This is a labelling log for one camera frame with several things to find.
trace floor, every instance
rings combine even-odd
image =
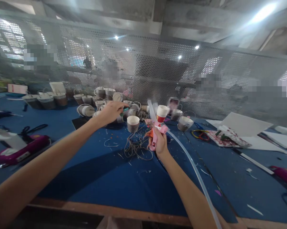
[[[26,207],[10,225],[9,229],[84,229],[96,228],[103,216]],[[189,229],[189,227],[143,222],[143,229]]]

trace blue fabric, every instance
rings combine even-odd
[[[49,126],[37,133],[48,135],[53,140],[58,140],[74,130],[71,120],[78,117],[76,106],[69,106],[64,110],[33,110],[28,107],[28,111],[23,112],[23,105],[22,101],[8,101],[1,98],[0,110],[12,111],[24,117],[5,117],[0,119],[0,125],[10,128],[13,133],[20,133],[25,126],[29,125],[34,128],[45,123]],[[176,122],[169,122],[168,126],[186,149],[194,152],[186,136],[177,130]],[[169,175],[156,157],[151,161],[144,161],[137,157],[133,157],[131,162],[130,159],[126,159],[124,146],[128,136],[129,132],[125,124],[109,126],[107,129],[102,128],[95,132],[39,196],[187,216]],[[110,140],[105,143],[106,145],[117,143],[118,147],[105,147],[104,142],[107,139]],[[168,148],[185,173],[200,187],[191,164],[177,142],[172,141]],[[145,150],[143,153],[146,158],[151,156]],[[207,172],[203,161],[194,153],[193,160],[198,168]],[[0,183],[17,169],[18,167],[0,169]],[[200,174],[216,209],[226,221],[236,223],[235,215],[225,198],[215,192],[218,190],[216,183],[201,170]]]
[[[205,120],[195,119],[195,122],[206,130],[215,130]],[[213,141],[197,140],[190,130],[185,134],[238,216],[287,223],[287,185],[284,182],[240,158],[229,148],[218,147]],[[241,151],[266,167],[287,168],[287,155],[283,153],[252,149]],[[247,168],[252,169],[251,174],[259,180],[249,176]],[[263,216],[248,208],[247,204]]]

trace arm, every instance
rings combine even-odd
[[[113,122],[128,107],[110,102],[101,113],[30,161],[0,185],[0,228],[7,227],[30,201],[62,170],[88,138]]]
[[[169,153],[166,135],[161,134],[155,127],[153,128],[155,130],[154,133],[157,134],[156,153],[165,166],[179,196],[181,197],[191,225],[196,229],[217,228],[205,196]],[[230,228],[217,210],[216,212],[222,228]]]

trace ceiling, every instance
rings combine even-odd
[[[287,55],[287,0],[0,0],[0,9]]]

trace finger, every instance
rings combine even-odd
[[[152,130],[149,130],[147,133],[145,133],[144,138],[145,138],[146,136],[150,136],[151,132],[152,132]]]
[[[148,147],[150,147],[150,146],[151,146],[151,144],[152,144],[152,140],[153,140],[153,138],[149,138],[149,144],[148,144]]]
[[[152,126],[152,128],[154,130],[153,134],[156,134],[158,138],[163,137],[162,134],[159,132],[159,130],[154,125]]]
[[[165,140],[165,144],[167,144],[167,135],[166,134],[162,134],[164,140]]]

